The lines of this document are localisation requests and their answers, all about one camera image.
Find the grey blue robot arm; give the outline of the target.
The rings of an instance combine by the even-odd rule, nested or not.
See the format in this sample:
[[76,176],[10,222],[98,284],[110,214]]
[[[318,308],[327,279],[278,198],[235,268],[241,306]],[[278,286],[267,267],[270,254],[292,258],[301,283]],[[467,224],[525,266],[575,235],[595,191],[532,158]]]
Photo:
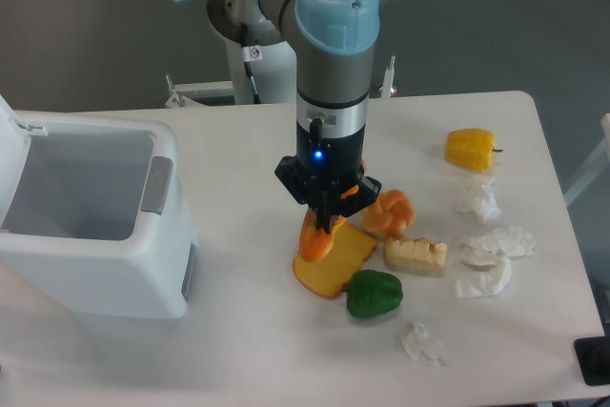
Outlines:
[[232,16],[239,40],[252,44],[263,26],[295,52],[296,153],[280,160],[276,176],[316,226],[330,231],[340,217],[373,204],[381,189],[361,155],[385,0],[245,1]]

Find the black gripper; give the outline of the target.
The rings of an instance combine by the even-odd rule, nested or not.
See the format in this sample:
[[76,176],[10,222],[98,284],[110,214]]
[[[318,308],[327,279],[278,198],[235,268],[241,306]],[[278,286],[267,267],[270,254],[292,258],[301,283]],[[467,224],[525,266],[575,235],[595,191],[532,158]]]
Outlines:
[[341,216],[363,210],[380,193],[381,183],[363,171],[364,133],[361,128],[330,138],[322,135],[319,121],[312,131],[297,126],[296,154],[282,157],[275,168],[276,177],[296,202],[315,214],[317,230],[329,234]]

